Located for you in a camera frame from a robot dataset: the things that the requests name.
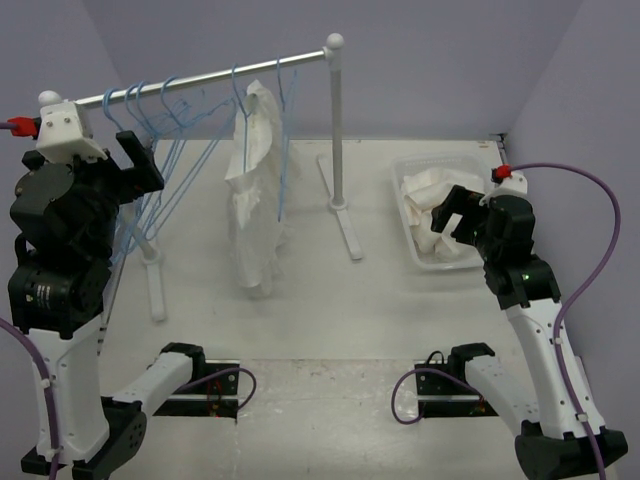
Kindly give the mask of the light blue hangers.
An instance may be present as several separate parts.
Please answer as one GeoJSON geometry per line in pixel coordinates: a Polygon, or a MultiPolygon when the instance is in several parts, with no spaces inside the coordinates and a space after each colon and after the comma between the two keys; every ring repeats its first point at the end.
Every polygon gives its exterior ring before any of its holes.
{"type": "Polygon", "coordinates": [[[182,97],[168,103],[166,91],[176,80],[173,76],[162,83],[159,100],[163,111],[152,115],[147,114],[142,106],[141,89],[147,85],[145,81],[132,84],[125,90],[125,109],[135,121],[134,131],[143,134],[143,144],[149,146],[156,154],[161,142],[168,143],[156,161],[169,190],[147,193],[136,200],[133,203],[132,220],[126,221],[123,215],[119,216],[116,223],[116,234],[119,238],[111,257],[114,264],[125,259],[134,250],[140,249],[145,241],[151,242],[158,237],[160,230],[184,198],[235,118],[237,101],[231,97],[200,111],[195,111],[194,106],[182,97]],[[214,131],[213,138],[207,141],[204,150],[193,161],[187,173],[177,177],[176,170],[186,150],[187,135],[194,132],[204,120],[218,113],[225,115],[223,124],[214,131]]]}

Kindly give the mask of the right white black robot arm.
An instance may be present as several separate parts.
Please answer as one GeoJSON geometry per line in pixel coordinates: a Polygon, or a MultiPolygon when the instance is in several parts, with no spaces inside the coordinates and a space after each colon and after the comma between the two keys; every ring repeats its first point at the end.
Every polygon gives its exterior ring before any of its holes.
{"type": "Polygon", "coordinates": [[[453,348],[446,368],[456,392],[472,389],[509,427],[516,458],[529,479],[605,473],[627,454],[625,435],[607,427],[573,354],[559,314],[561,293],[551,266],[533,251],[535,216],[521,196],[491,198],[455,185],[432,213],[441,232],[452,216],[459,243],[474,247],[485,282],[522,348],[535,395],[529,397],[484,344],[453,348]]]}

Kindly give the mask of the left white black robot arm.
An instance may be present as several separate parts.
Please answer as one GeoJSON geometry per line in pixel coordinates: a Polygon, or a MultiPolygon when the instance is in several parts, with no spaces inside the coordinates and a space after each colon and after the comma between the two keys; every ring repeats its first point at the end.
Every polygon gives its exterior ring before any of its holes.
{"type": "Polygon", "coordinates": [[[19,233],[8,293],[12,333],[32,356],[40,409],[38,443],[21,462],[27,473],[54,477],[66,467],[76,479],[110,477],[139,451],[148,419],[172,394],[207,383],[203,349],[170,343],[124,390],[100,392],[117,217],[123,205],[164,186],[152,150],[134,132],[116,139],[128,168],[108,151],[97,159],[66,153],[53,162],[37,151],[23,158],[28,171],[10,209],[19,233]]]}

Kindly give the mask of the white hanging skirt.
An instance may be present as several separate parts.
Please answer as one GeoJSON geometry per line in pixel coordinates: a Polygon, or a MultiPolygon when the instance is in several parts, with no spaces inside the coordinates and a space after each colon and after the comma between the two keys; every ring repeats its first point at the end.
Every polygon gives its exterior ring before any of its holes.
{"type": "Polygon", "coordinates": [[[225,182],[229,187],[227,219],[231,258],[238,284],[248,295],[267,297],[280,274],[278,250],[290,236],[287,220],[300,174],[299,155],[289,147],[284,217],[278,222],[281,162],[280,105],[260,81],[250,83],[244,99],[253,113],[248,123],[248,164],[242,173],[243,118],[235,117],[233,147],[225,182]]]}

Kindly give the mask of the light blue skirt hanger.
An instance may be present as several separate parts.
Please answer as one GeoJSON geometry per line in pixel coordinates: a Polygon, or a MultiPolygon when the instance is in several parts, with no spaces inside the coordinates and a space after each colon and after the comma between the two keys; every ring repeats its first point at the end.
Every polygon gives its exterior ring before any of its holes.
{"type": "Polygon", "coordinates": [[[233,93],[235,95],[235,99],[236,99],[236,103],[238,108],[240,109],[240,112],[242,114],[242,118],[243,118],[243,134],[242,134],[242,173],[245,174],[247,172],[247,164],[248,164],[248,123],[249,123],[249,117],[251,116],[251,114],[253,113],[252,110],[248,111],[245,108],[245,102],[244,99],[246,97],[245,94],[241,95],[240,94],[240,89],[238,87],[238,84],[236,82],[236,69],[238,68],[238,64],[235,63],[232,67],[231,67],[231,83],[232,83],[232,89],[233,89],[233,93]]]}

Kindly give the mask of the white perforated plastic basket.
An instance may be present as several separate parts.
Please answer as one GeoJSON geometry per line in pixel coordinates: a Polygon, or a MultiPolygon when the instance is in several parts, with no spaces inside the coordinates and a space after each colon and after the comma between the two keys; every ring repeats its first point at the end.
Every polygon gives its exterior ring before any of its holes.
{"type": "Polygon", "coordinates": [[[392,185],[409,250],[426,271],[477,268],[482,265],[472,247],[456,242],[451,233],[461,216],[451,216],[440,233],[431,230],[433,210],[451,189],[489,191],[489,167],[473,154],[421,154],[400,158],[392,165],[392,185]]]}

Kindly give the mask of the white right rack post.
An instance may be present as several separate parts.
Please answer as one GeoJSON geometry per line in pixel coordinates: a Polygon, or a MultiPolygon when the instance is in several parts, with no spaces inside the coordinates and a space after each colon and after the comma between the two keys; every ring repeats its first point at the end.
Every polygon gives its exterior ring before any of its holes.
{"type": "Polygon", "coordinates": [[[344,188],[342,54],[344,37],[332,33],[326,39],[325,57],[329,68],[331,96],[331,158],[319,156],[317,164],[329,194],[329,209],[335,214],[349,257],[361,261],[364,252],[348,211],[344,188]]]}

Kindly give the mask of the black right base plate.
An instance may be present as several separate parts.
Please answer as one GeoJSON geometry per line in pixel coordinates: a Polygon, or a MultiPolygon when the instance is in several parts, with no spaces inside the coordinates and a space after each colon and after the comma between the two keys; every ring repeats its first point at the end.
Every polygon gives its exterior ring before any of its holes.
{"type": "Polygon", "coordinates": [[[436,350],[414,364],[418,410],[427,418],[496,417],[487,400],[466,386],[464,367],[475,356],[494,356],[486,344],[453,347],[448,355],[436,350]]]}

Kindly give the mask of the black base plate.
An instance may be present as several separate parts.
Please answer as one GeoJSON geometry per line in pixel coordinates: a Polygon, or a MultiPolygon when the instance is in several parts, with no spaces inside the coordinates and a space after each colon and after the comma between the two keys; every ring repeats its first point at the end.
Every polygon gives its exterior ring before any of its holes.
{"type": "Polygon", "coordinates": [[[496,417],[487,400],[466,386],[464,367],[475,356],[494,356],[486,344],[453,347],[448,355],[436,350],[414,364],[418,410],[427,418],[496,417]]]}
{"type": "Polygon", "coordinates": [[[155,412],[158,417],[231,418],[239,412],[239,371],[217,376],[172,395],[155,412]]]}

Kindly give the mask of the silver clothes rack rail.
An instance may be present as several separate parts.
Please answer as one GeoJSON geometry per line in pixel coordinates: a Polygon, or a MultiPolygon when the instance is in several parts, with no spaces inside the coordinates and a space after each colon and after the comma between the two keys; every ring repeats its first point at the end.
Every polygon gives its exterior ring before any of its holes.
{"type": "Polygon", "coordinates": [[[331,53],[328,47],[323,47],[321,50],[308,53],[287,56],[250,65],[236,66],[231,69],[206,74],[178,77],[170,81],[165,80],[159,83],[144,84],[141,87],[134,84],[132,87],[127,87],[123,90],[114,90],[108,95],[99,94],[76,99],[75,103],[86,109],[101,108],[105,103],[119,103],[124,102],[129,98],[143,98],[147,96],[160,95],[161,93],[170,91],[184,90],[226,80],[234,80],[243,76],[257,75],[268,71],[276,71],[278,69],[296,67],[303,64],[321,61],[326,62],[330,69],[337,68],[341,62],[337,54],[331,53]]]}

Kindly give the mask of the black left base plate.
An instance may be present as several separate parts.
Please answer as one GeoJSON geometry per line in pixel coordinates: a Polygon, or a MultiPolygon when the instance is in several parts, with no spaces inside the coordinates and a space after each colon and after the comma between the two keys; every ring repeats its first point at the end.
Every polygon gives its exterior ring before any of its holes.
{"type": "Polygon", "coordinates": [[[172,395],[155,412],[158,417],[231,418],[239,412],[239,371],[217,376],[172,395]]]}

